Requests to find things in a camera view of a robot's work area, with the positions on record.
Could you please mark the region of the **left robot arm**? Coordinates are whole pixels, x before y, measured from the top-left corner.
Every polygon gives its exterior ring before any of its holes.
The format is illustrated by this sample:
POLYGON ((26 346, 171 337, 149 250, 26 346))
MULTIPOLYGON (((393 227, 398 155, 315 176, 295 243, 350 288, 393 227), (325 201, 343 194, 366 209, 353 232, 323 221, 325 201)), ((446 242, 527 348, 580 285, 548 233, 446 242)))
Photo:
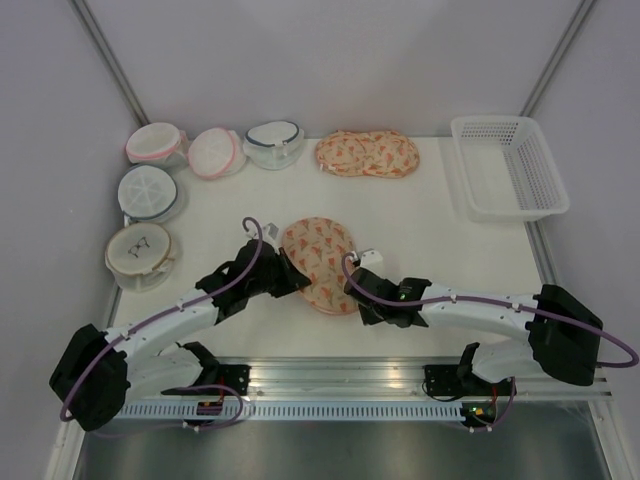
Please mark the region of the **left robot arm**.
POLYGON ((231 318, 255 296, 281 298, 310 283, 283 249, 250 240, 171 306, 121 327, 80 327, 49 379, 62 403, 60 420, 90 432, 145 396, 188 390, 209 395, 218 384, 213 355, 198 343, 172 354, 165 348, 231 318))

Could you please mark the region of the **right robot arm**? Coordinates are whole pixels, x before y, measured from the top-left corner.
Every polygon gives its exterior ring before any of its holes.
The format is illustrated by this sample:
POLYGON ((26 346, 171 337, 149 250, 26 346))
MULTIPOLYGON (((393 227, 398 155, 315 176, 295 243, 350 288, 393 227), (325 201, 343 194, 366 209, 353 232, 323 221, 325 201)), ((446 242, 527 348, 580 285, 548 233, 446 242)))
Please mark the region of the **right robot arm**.
POLYGON ((488 295, 456 290, 427 279, 393 283, 364 269, 345 293, 366 325, 459 328, 495 334, 501 342, 465 347, 456 371, 459 388, 478 395, 508 377, 538 374, 575 386, 594 381, 602 321, 564 288, 545 284, 528 295, 488 295))

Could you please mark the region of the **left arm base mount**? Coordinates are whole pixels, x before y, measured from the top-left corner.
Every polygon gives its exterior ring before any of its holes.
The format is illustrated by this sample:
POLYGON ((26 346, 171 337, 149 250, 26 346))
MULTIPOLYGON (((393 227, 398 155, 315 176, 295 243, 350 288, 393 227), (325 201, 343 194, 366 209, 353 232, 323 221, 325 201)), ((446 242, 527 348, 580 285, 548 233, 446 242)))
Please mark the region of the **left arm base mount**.
POLYGON ((246 395, 250 382, 251 367, 246 364, 219 364, 216 367, 203 371, 195 382, 195 386, 210 385, 210 388, 201 392, 201 395, 226 395, 216 385, 224 385, 235 390, 240 395, 246 395))

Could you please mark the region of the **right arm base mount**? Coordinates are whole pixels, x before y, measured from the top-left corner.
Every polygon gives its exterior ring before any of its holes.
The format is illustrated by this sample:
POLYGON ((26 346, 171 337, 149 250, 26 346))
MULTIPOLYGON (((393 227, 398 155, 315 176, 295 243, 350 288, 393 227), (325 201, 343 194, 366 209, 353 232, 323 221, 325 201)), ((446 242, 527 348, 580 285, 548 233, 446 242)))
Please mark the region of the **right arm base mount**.
POLYGON ((459 378, 458 367, 452 364, 431 364, 422 367, 424 380, 422 388, 425 394, 431 398, 442 401, 459 400, 465 397, 509 397, 512 382, 502 380, 498 383, 489 383, 472 374, 459 378))

